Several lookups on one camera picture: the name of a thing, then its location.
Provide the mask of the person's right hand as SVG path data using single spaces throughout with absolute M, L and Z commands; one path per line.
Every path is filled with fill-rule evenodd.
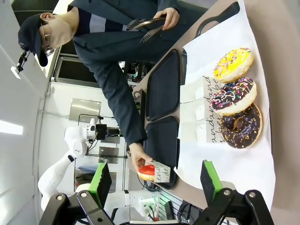
M 139 170 L 141 166 L 146 163 L 152 162 L 153 159 L 148 156 L 140 143 L 132 143 L 129 145 L 129 150 L 131 154 L 132 164 L 136 171 Z

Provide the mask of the person's left hand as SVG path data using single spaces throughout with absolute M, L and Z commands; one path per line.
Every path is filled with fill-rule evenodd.
M 166 15 L 165 23 L 162 30 L 168 30 L 174 27 L 179 21 L 180 15 L 178 11 L 172 7 L 162 10 L 161 15 Z

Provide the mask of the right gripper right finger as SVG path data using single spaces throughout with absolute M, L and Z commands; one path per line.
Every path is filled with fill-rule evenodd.
M 261 192 L 253 189 L 240 194 L 224 187 L 212 161 L 202 162 L 200 181 L 208 206 L 198 217 L 199 225 L 218 225 L 225 218 L 234 218 L 239 225 L 274 224 Z

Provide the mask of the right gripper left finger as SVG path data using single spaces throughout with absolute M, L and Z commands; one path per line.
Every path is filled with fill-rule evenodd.
M 90 187 L 68 197 L 64 193 L 53 194 L 41 217 L 41 225 L 74 225 L 86 219 L 89 225 L 111 225 L 113 220 L 105 212 L 104 205 L 112 184 L 107 163 L 98 166 Z

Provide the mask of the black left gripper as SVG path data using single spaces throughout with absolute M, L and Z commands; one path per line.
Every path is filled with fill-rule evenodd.
M 96 124 L 96 140 L 104 140 L 107 135 L 106 124 Z

